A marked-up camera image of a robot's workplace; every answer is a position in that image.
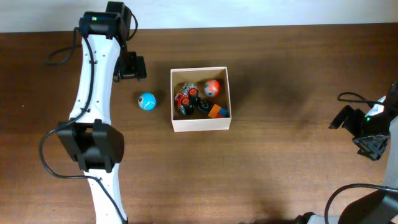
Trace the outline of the blue toy ball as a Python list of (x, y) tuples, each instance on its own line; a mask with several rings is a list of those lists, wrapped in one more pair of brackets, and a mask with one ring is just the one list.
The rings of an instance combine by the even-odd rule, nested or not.
[(156, 98), (152, 93), (143, 93), (138, 98), (138, 105), (142, 110), (153, 110), (156, 104)]

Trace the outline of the multicolour puzzle cube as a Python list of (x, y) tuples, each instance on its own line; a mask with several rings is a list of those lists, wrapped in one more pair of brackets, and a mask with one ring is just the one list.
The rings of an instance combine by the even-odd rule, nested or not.
[(229, 116), (229, 112), (227, 109), (214, 104), (210, 112), (208, 113), (208, 117), (210, 118), (227, 118)]

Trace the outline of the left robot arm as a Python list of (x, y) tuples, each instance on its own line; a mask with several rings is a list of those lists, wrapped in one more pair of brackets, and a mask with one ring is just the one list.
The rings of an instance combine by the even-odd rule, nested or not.
[(86, 12), (76, 31), (83, 60), (69, 120), (54, 131), (90, 185), (97, 223), (127, 223), (119, 188), (124, 136), (111, 125), (114, 82), (147, 76), (144, 57), (127, 49), (135, 16), (123, 2), (108, 2), (104, 12)]

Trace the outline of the red toy ball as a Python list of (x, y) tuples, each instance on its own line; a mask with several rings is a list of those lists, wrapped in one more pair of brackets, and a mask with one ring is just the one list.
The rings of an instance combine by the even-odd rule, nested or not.
[(204, 84), (206, 96), (216, 97), (220, 94), (220, 83), (217, 80), (207, 80)]

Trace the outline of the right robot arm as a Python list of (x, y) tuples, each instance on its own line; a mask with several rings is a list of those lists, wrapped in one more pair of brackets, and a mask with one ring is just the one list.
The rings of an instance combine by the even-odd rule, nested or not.
[[(348, 184), (338, 188), (328, 199), (323, 215), (304, 213), (293, 223), (391, 223), (397, 216), (397, 82), (377, 101), (367, 100), (353, 92), (343, 92), (338, 101), (366, 103), (371, 109), (365, 113), (349, 105), (336, 115), (330, 129), (345, 128), (353, 135), (352, 142), (359, 147), (358, 154), (372, 161), (379, 160), (390, 147), (386, 173), (382, 185)], [(349, 189), (373, 189), (374, 192), (351, 202), (338, 216), (329, 210), (336, 196)]]

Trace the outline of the red toy fire truck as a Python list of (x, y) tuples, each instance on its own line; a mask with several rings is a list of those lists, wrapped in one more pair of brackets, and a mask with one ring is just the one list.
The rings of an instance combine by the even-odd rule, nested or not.
[(175, 95), (174, 102), (181, 114), (192, 115), (194, 106), (198, 106), (201, 102), (198, 87), (192, 83), (185, 83)]

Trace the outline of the black round toy wheel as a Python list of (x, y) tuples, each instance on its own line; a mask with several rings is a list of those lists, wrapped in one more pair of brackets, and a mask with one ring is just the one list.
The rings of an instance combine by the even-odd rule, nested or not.
[(200, 104), (198, 105), (200, 111), (204, 113), (209, 113), (213, 107), (214, 103), (212, 103), (210, 100), (201, 100)]

